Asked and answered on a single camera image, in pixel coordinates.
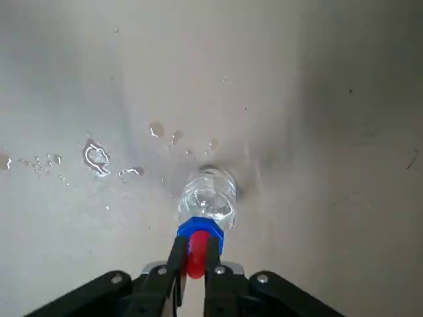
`bolt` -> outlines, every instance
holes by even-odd
[[[268,278],[268,276],[267,275],[265,275],[265,274],[260,274],[258,277],[257,277],[257,281],[259,281],[260,283],[262,283],[262,284],[266,284],[267,282],[269,282],[269,278]]]
[[[159,268],[159,269],[157,270],[157,273],[158,273],[159,275],[164,275],[164,274],[166,274],[166,272],[167,272],[167,269],[166,269],[164,266],[162,266],[161,268]]]
[[[225,268],[223,266],[216,266],[216,268],[214,269],[214,271],[217,274],[223,274],[223,273],[225,273]]]
[[[111,281],[112,281],[113,284],[117,284],[117,283],[122,282],[123,279],[124,278],[122,277],[122,274],[117,273],[114,277],[112,277]]]

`plastic water bottle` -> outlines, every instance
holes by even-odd
[[[193,173],[178,201],[178,234],[189,238],[187,272],[193,278],[204,274],[209,235],[223,248],[223,237],[235,224],[237,187],[233,177],[216,168]]]

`wet surface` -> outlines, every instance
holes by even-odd
[[[215,164],[241,193],[224,260],[347,316],[421,316],[407,5],[2,2],[0,315],[166,258],[184,181]],[[201,316],[202,286],[181,316]]]

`red bottle cap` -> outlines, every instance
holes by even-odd
[[[210,233],[204,230],[197,230],[190,237],[190,251],[186,271],[193,279],[199,279],[206,270],[206,249],[207,239]]]

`water inside bottle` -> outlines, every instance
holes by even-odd
[[[205,168],[193,173],[179,199],[178,220],[193,216],[213,219],[228,233],[235,224],[237,190],[233,177],[225,171]]]

